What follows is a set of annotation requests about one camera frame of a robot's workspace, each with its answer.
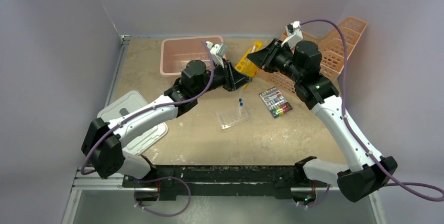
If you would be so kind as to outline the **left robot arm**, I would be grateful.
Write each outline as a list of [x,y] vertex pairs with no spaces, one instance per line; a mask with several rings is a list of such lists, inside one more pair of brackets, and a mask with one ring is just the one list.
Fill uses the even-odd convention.
[[251,81],[230,61],[212,63],[210,70],[201,60],[190,61],[174,84],[150,104],[117,119],[105,121],[99,117],[91,122],[81,147],[86,156],[81,174],[96,172],[108,178],[120,173],[136,178],[144,187],[153,185],[154,165],[142,155],[124,151],[124,147],[153,127],[190,111],[206,92],[219,87],[233,92]]

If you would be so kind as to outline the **clear well plate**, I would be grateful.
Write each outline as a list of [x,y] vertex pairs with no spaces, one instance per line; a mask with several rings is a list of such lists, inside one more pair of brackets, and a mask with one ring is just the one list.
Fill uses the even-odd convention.
[[216,113],[221,129],[225,130],[249,119],[249,114],[243,106],[242,114],[238,113],[238,106],[222,113]]

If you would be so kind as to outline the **white bin lid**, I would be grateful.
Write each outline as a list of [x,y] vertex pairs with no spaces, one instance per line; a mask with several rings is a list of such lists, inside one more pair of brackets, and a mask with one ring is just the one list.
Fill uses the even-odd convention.
[[[97,117],[103,119],[104,122],[108,122],[120,117],[126,117],[147,104],[148,102],[143,96],[138,91],[133,90],[103,108],[98,112]],[[136,133],[139,136],[131,141],[127,141],[124,144],[123,150],[133,155],[141,155],[168,133],[168,126],[164,122],[150,129],[138,126]]]

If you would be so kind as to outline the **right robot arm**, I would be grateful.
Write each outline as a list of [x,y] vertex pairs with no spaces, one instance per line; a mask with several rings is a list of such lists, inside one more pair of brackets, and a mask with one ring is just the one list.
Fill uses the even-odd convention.
[[339,165],[310,157],[295,164],[294,179],[306,186],[320,181],[337,186],[344,197],[358,202],[385,186],[397,162],[384,157],[360,130],[351,133],[353,120],[342,111],[342,98],[331,80],[320,73],[323,56],[318,45],[300,41],[291,50],[287,43],[274,39],[268,46],[247,55],[255,66],[268,73],[279,72],[294,82],[297,97],[328,129],[342,151],[347,164]]

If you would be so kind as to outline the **yellow test tube rack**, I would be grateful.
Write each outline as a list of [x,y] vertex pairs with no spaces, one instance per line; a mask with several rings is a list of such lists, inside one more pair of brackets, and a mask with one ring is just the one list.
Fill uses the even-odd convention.
[[244,54],[244,56],[241,58],[241,60],[236,64],[235,69],[238,72],[246,74],[247,76],[253,78],[256,75],[259,68],[255,64],[253,64],[250,60],[248,60],[247,56],[251,53],[259,51],[262,48],[262,45],[263,45],[262,42],[255,41],[253,45]]

